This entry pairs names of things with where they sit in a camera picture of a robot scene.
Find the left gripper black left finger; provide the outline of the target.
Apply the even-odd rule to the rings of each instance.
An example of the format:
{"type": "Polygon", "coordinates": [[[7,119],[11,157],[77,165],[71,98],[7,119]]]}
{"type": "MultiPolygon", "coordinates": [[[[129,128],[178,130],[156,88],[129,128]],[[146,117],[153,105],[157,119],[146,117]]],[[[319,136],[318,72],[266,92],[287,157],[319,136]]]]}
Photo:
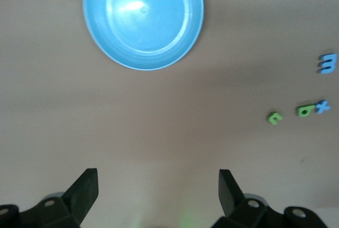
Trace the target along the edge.
{"type": "Polygon", "coordinates": [[[62,195],[50,195],[29,210],[1,205],[1,227],[80,227],[98,195],[97,169],[88,168],[62,195]]]}

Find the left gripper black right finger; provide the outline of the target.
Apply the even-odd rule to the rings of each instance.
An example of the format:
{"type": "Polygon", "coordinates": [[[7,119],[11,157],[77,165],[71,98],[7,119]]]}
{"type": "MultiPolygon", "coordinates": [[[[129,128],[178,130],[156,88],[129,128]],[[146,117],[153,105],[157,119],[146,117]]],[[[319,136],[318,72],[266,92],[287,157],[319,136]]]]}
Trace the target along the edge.
{"type": "Polygon", "coordinates": [[[321,228],[327,225],[313,211],[298,206],[278,213],[263,201],[246,197],[227,169],[219,170],[218,196],[224,212],[213,227],[305,227],[321,228]]]}

